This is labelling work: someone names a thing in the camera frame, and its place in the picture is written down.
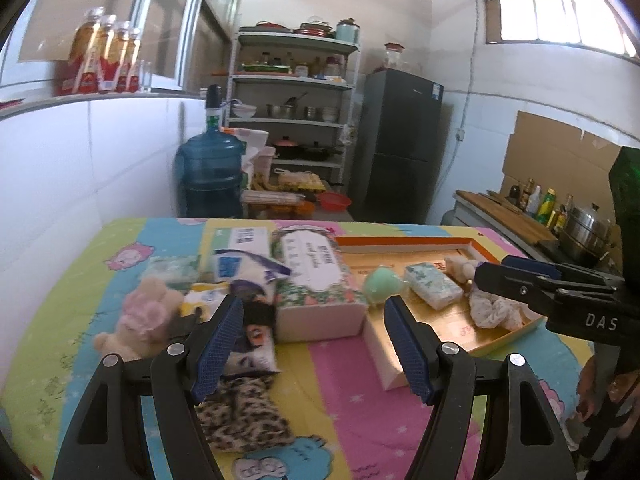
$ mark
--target wooden countertop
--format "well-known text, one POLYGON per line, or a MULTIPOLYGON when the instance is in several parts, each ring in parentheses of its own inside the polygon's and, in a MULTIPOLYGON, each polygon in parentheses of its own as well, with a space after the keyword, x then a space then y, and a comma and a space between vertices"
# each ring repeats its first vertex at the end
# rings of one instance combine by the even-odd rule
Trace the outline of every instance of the wooden countertop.
POLYGON ((556 237, 542 224, 536 222, 530 216, 514 213, 493 200, 470 191, 456 191, 456 195, 482 210, 495 221, 500 222, 509 231, 513 232, 521 240, 535 246, 540 240, 556 240, 556 237))

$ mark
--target silver screw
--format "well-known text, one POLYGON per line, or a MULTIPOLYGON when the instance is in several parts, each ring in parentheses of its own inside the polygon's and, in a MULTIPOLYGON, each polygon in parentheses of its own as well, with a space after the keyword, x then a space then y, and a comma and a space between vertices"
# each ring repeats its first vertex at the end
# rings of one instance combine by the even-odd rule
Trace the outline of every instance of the silver screw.
POLYGON ((460 347, 455 343, 443 343, 440 348, 447 355, 455 355, 460 352, 460 347))
POLYGON ((102 360, 102 364, 107 368, 111 368, 112 366, 118 363, 118 356, 116 354, 109 354, 102 360))
POLYGON ((511 361, 511 363, 515 364, 516 366, 522 366, 526 362, 524 357, 522 357, 520 354, 511 354, 509 356, 509 361, 511 361))
POLYGON ((184 352, 184 345, 182 343, 173 343, 169 345, 169 347, 166 349, 166 352, 169 355, 180 355, 182 352, 184 352))

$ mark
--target metal shelf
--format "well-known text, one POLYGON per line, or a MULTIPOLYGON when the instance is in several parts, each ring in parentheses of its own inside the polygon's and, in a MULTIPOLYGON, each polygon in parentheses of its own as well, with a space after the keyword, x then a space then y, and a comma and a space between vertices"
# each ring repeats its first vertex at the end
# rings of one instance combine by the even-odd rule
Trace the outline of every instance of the metal shelf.
POLYGON ((315 166, 317 168, 341 168, 341 162, 332 160, 303 160, 301 158, 274 158, 272 164, 279 166, 315 166))
POLYGON ((242 46, 288 46, 322 50, 330 54, 348 56, 359 48, 358 45, 333 38, 319 38, 304 34, 279 34, 277 32, 239 32, 238 41, 242 46))
POLYGON ((305 121, 302 119, 272 119, 268 117, 229 117, 230 123, 277 123, 277 124, 298 124, 300 126, 327 126, 329 128, 341 128, 344 125, 338 123, 324 123, 322 121, 305 121))
POLYGON ((334 83, 323 79, 313 79, 310 77, 296 77, 292 75, 255 75, 255 74, 233 74, 231 79, 237 83, 280 83, 285 85, 312 86, 316 88, 329 88, 333 90, 351 90, 353 85, 347 83, 334 83))

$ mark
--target refrigerator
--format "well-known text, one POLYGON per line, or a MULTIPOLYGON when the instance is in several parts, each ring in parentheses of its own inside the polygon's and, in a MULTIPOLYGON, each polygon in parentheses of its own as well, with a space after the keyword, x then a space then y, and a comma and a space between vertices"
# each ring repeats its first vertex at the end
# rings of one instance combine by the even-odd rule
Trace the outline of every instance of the refrigerator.
POLYGON ((348 189, 355 221, 424 224, 446 141, 442 93, 399 70, 367 76, 348 189))

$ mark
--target green egg-shaped toy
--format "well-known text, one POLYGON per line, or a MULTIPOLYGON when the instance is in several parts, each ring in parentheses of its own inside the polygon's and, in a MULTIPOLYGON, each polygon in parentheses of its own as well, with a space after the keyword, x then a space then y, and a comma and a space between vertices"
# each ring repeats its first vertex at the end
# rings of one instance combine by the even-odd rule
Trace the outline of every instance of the green egg-shaped toy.
POLYGON ((385 303, 391 296, 400 294, 403 289, 404 281, 389 267, 378 267, 370 272, 362 287, 370 304, 385 303))

